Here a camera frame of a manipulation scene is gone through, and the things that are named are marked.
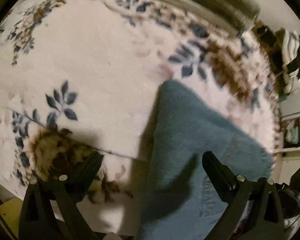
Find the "blue denim jeans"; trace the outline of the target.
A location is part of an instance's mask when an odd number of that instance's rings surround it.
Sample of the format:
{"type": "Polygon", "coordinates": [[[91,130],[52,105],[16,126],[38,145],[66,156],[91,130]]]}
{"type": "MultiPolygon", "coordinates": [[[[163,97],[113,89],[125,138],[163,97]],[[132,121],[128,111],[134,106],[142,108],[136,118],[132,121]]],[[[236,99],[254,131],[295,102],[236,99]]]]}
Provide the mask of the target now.
{"type": "Polygon", "coordinates": [[[137,239],[204,239],[226,204],[202,167],[212,152],[250,181],[271,174],[270,154],[180,82],[162,84],[137,239]]]}

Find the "yellow wooden furniture piece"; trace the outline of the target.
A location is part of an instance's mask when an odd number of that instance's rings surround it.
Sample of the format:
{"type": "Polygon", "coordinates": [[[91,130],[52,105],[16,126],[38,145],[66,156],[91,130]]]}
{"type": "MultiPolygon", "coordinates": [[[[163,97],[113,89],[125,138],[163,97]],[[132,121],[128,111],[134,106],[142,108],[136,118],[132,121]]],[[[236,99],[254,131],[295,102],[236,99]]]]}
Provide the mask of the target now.
{"type": "Polygon", "coordinates": [[[17,238],[19,235],[19,221],[22,205],[23,201],[17,197],[0,205],[0,214],[2,218],[17,238]]]}

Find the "white floral bed blanket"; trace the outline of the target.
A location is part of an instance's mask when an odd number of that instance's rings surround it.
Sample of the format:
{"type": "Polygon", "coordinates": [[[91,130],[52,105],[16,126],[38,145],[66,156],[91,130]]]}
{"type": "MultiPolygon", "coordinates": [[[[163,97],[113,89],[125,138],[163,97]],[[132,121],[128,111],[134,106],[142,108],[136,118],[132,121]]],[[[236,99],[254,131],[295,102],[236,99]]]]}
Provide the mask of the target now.
{"type": "Polygon", "coordinates": [[[0,23],[0,184],[24,198],[94,147],[104,155],[79,210],[99,232],[133,235],[152,154],[153,106],[168,79],[261,147],[250,157],[213,136],[249,173],[266,176],[278,146],[277,93],[254,33],[230,35],[187,0],[19,0],[0,23]]]}

